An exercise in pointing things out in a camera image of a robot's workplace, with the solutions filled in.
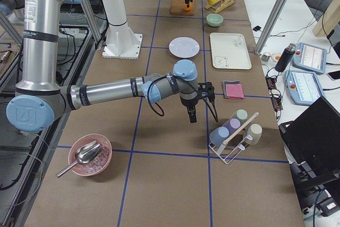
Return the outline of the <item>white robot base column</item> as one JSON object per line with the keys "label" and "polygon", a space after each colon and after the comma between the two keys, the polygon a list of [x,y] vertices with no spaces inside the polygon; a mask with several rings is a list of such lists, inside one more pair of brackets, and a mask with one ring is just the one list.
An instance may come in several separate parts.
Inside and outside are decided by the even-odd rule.
{"label": "white robot base column", "polygon": [[142,34],[128,25],[123,0],[102,0],[109,24],[103,57],[135,60],[139,57]]}

